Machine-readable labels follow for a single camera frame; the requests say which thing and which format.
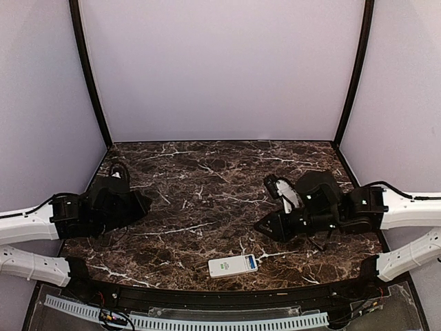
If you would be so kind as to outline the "blue battery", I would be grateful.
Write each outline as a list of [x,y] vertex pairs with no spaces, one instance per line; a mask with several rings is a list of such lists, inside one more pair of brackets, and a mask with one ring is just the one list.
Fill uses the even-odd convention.
[[257,268],[256,259],[254,255],[248,256],[249,266],[252,270],[255,270]]

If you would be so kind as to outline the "white remote control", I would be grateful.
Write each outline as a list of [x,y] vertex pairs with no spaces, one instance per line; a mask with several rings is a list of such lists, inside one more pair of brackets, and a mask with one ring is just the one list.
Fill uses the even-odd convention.
[[256,272],[258,270],[258,264],[256,262],[257,268],[252,270],[249,266],[249,255],[250,254],[209,260],[207,265],[210,277],[215,279]]

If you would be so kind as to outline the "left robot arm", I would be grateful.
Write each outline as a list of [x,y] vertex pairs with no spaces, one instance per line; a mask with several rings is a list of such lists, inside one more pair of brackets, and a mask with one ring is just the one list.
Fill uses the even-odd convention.
[[37,240],[97,238],[127,228],[150,211],[151,199],[125,179],[102,177],[83,194],[58,193],[29,210],[1,213],[1,273],[70,289],[83,301],[97,295],[85,261],[14,248]]

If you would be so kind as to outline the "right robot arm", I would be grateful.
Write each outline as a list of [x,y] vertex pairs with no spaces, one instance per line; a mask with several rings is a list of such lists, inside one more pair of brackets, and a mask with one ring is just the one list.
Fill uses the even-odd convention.
[[290,183],[274,174],[263,180],[282,210],[255,222],[254,229],[286,243],[299,234],[364,234],[393,228],[428,227],[424,236],[386,253],[362,261],[352,294],[366,299],[377,290],[378,280],[389,282],[416,267],[440,258],[440,194],[405,193],[377,181],[343,192],[329,171],[308,171]]

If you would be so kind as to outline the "black front table rail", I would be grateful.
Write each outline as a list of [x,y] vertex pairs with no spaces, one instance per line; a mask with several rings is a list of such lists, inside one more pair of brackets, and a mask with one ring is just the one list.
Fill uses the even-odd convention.
[[56,294],[81,303],[127,311],[148,311],[150,308],[176,308],[189,310],[252,310],[299,306],[306,309],[347,307],[351,302],[390,293],[389,287],[406,281],[399,276],[388,283],[363,283],[360,279],[338,281],[324,285],[300,288],[251,291],[187,291],[161,290],[104,281],[79,281],[66,288],[48,285]]

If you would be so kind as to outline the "left black frame post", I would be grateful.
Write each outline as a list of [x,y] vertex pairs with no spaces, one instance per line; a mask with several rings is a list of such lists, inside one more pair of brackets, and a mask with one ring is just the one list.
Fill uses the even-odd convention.
[[83,29],[83,22],[81,18],[80,1],[69,0],[68,3],[70,7],[70,16],[76,41],[76,48],[79,54],[83,77],[85,79],[85,84],[88,90],[90,102],[92,104],[92,109],[94,111],[94,116],[98,124],[103,142],[106,148],[110,149],[113,145],[113,141],[110,135],[109,128],[107,126],[107,122],[105,120],[105,115],[101,106],[96,82],[94,79],[94,74],[92,72],[92,66],[90,63],[88,47],[86,45],[85,32]]

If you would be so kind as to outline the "black frame post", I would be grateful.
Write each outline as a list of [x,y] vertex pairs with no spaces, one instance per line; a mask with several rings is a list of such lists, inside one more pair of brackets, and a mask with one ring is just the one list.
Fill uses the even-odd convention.
[[76,48],[79,54],[83,77],[85,79],[85,84],[88,90],[90,102],[92,104],[92,109],[94,111],[94,116],[98,124],[103,142],[106,148],[110,149],[113,145],[113,141],[110,135],[109,128],[107,126],[107,122],[105,120],[105,115],[101,106],[96,82],[94,79],[94,74],[92,72],[92,66],[90,63],[88,47],[86,45],[85,32],[83,29],[83,22],[81,18],[80,1],[69,0],[68,3],[70,7],[70,16],[76,41]]
[[375,6],[374,0],[365,1],[363,16],[362,16],[362,24],[360,29],[360,36],[358,40],[358,47],[356,50],[356,57],[353,65],[353,70],[351,73],[351,79],[349,82],[345,103],[342,109],[342,114],[340,116],[336,134],[333,140],[334,148],[337,150],[340,149],[342,140],[344,138],[345,131],[347,129],[347,125],[353,108],[353,104],[356,98],[356,93],[358,91],[358,86],[360,83],[360,78],[362,75],[362,69],[364,66],[365,56],[369,42],[374,6]]

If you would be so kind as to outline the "right black frame post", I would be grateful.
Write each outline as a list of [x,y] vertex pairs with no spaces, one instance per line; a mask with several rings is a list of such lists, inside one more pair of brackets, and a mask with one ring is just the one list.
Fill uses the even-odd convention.
[[364,66],[365,56],[369,42],[374,6],[375,6],[374,0],[365,1],[363,16],[362,16],[362,24],[360,29],[360,36],[358,40],[358,47],[356,50],[356,57],[353,65],[353,70],[351,73],[351,79],[349,82],[345,103],[342,109],[342,114],[340,116],[336,134],[333,140],[334,148],[337,150],[340,149],[342,140],[344,138],[345,131],[347,129],[347,125],[353,108],[353,104],[356,98],[356,93],[358,91],[358,86],[360,83],[360,78],[362,75],[362,69]]

